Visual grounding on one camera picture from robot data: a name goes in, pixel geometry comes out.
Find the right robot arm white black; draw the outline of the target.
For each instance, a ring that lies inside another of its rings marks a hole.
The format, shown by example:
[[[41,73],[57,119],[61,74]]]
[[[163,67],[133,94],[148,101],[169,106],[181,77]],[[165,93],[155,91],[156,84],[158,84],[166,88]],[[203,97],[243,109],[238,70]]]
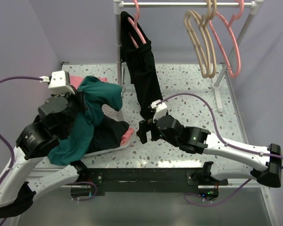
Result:
[[[147,132],[151,133],[152,141],[163,139],[186,153],[215,155],[234,161],[229,165],[204,163],[200,178],[206,185],[230,178],[245,178],[264,186],[281,187],[282,155],[277,144],[251,146],[236,142],[206,129],[184,126],[170,115],[155,121],[140,121],[137,136],[142,144],[148,141]]]

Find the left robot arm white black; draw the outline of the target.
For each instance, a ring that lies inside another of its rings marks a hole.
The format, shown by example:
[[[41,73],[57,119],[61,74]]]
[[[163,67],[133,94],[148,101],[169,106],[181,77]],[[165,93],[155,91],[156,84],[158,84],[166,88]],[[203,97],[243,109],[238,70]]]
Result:
[[[83,92],[77,91],[52,95],[38,108],[38,115],[21,132],[11,159],[0,175],[0,218],[24,213],[38,198],[61,186],[87,182],[87,168],[81,161],[28,181],[35,166],[59,145],[59,140],[68,138],[76,116],[85,110]]]

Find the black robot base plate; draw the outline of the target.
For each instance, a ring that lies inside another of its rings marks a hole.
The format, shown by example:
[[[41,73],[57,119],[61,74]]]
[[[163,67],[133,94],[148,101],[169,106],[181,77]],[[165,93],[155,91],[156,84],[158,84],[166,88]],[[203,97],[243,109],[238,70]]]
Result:
[[[217,197],[218,186],[228,185],[228,180],[217,181],[211,177],[213,162],[198,168],[88,168],[82,163],[77,184],[71,187],[72,198],[87,198],[108,192],[145,193],[203,193],[211,186],[209,196]]]

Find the teal green shorts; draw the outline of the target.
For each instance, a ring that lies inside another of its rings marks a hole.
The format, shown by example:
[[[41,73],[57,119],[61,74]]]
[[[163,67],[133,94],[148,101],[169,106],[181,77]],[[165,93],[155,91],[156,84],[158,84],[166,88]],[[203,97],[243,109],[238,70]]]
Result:
[[[79,85],[78,91],[84,94],[87,110],[77,115],[69,137],[65,140],[60,139],[59,145],[47,155],[51,164],[66,166],[81,160],[94,137],[94,128],[104,119],[102,106],[108,105],[116,111],[121,110],[123,106],[122,88],[117,84],[87,76]]]

